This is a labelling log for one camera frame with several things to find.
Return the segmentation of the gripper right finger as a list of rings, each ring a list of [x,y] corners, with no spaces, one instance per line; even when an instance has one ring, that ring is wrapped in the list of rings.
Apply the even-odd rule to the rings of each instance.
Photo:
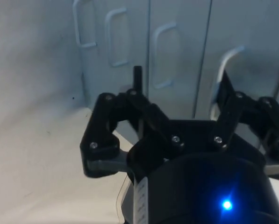
[[[215,98],[220,110],[211,135],[216,147],[226,150],[237,125],[246,124],[261,142],[266,154],[279,162],[279,103],[271,97],[253,100],[235,91],[226,72]]]

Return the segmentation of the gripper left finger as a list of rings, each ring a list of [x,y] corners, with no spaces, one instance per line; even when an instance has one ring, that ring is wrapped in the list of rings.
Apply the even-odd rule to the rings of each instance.
[[[184,150],[181,132],[156,105],[143,94],[143,69],[133,68],[133,86],[126,92],[98,96],[92,115],[80,143],[84,174],[100,178],[126,172],[130,176],[143,173],[139,161],[152,154],[173,159]],[[121,149],[114,135],[119,122],[128,121],[138,136],[138,142],[128,151]]]

